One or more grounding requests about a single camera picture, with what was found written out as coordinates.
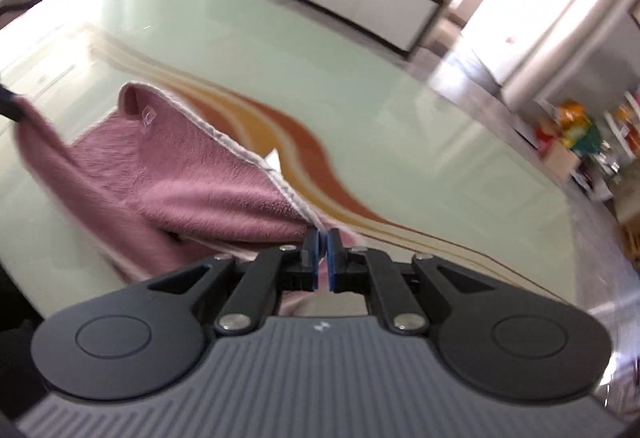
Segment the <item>pink towel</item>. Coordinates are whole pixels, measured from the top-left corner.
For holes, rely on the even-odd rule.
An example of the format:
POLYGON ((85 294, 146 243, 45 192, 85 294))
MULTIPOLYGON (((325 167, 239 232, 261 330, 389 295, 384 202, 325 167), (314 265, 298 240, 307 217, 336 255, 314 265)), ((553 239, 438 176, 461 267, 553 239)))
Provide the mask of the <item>pink towel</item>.
POLYGON ((155 86, 124 84, 114 111, 72 143, 32 101, 14 103, 23 163, 128 282, 339 226, 262 156, 155 86))

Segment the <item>colourful snack bags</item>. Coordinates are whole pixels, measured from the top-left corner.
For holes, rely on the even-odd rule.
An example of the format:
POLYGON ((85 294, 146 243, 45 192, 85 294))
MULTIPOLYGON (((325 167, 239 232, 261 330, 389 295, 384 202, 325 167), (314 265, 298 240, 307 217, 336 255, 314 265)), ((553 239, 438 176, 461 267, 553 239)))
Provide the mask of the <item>colourful snack bags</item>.
POLYGON ((552 106, 550 114, 537 120, 535 135, 540 155, 546 155, 555 142, 579 157, 596 155, 603 142, 598 126, 587 114, 585 106, 574 100, 552 106))

